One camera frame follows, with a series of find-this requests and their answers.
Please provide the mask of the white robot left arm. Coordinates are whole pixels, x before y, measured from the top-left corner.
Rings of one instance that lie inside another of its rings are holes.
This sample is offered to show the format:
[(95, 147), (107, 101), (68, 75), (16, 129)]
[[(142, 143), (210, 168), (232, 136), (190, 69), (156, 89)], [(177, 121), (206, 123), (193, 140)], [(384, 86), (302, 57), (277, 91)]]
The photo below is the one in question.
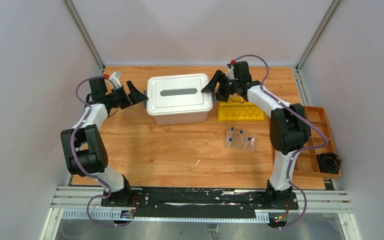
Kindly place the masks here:
[(75, 96), (84, 105), (80, 120), (70, 129), (60, 133), (67, 170), (72, 175), (88, 177), (104, 188), (102, 204), (129, 206), (136, 199), (127, 178), (117, 173), (110, 165), (107, 150), (100, 135), (100, 128), (111, 116), (111, 110), (123, 110), (145, 102), (148, 97), (129, 80), (126, 93), (120, 82), (121, 72), (94, 76), (81, 81), (88, 83), (90, 93), (79, 96), (80, 84)]

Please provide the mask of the white bin lid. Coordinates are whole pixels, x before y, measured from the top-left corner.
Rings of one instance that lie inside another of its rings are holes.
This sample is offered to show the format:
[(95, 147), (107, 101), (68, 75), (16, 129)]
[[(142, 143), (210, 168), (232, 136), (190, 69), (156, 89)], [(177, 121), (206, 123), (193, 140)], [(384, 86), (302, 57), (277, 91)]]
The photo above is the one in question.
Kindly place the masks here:
[(147, 81), (146, 110), (152, 117), (206, 113), (213, 108), (210, 82), (204, 73), (154, 76)]

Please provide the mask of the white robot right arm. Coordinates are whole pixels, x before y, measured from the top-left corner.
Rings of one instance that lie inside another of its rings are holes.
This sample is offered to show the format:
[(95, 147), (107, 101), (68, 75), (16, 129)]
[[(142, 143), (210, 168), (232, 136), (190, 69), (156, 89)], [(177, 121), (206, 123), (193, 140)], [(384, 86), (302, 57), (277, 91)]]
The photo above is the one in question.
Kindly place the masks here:
[(275, 150), (271, 177), (263, 201), (278, 209), (293, 198), (292, 175), (300, 150), (310, 137), (304, 107), (291, 104), (271, 93), (262, 81), (253, 80), (247, 61), (231, 61), (228, 72), (217, 70), (202, 93), (214, 93), (215, 99), (227, 102), (237, 94), (259, 107), (270, 118), (270, 143)]

